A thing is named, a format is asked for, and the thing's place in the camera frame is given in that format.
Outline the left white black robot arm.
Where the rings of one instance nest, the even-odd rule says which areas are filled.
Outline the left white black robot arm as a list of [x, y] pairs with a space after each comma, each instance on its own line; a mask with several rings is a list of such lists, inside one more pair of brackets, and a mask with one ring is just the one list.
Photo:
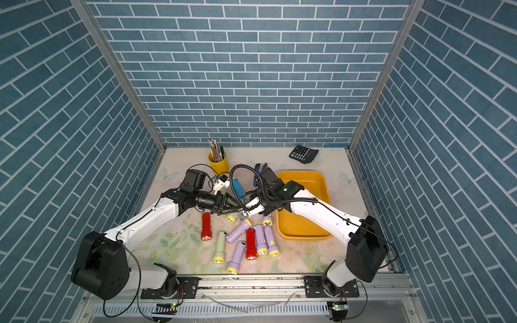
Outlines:
[[140, 289], [158, 298], [175, 297], [179, 283], [174, 269], [159, 263], [150, 268], [141, 265], [132, 268], [128, 258], [132, 250], [158, 228], [191, 208], [217, 215], [240, 210], [238, 201], [221, 191], [232, 185], [228, 176], [222, 175], [211, 192], [203, 190], [206, 178], [203, 171], [187, 170], [179, 187], [163, 192], [153, 205], [138, 215], [103, 233], [92, 231], [84, 236], [71, 282], [102, 300]]

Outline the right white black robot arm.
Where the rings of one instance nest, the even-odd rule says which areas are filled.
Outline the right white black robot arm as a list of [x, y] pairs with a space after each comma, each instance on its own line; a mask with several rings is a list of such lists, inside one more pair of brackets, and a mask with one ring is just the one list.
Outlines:
[[346, 255], [333, 261], [323, 274], [323, 289], [330, 296], [338, 296], [351, 281], [374, 279], [389, 253], [389, 244], [374, 217], [362, 219], [340, 211], [316, 198], [298, 182], [284, 183], [270, 168], [260, 172], [257, 179], [256, 194], [264, 215], [284, 209], [310, 220], [346, 246]]

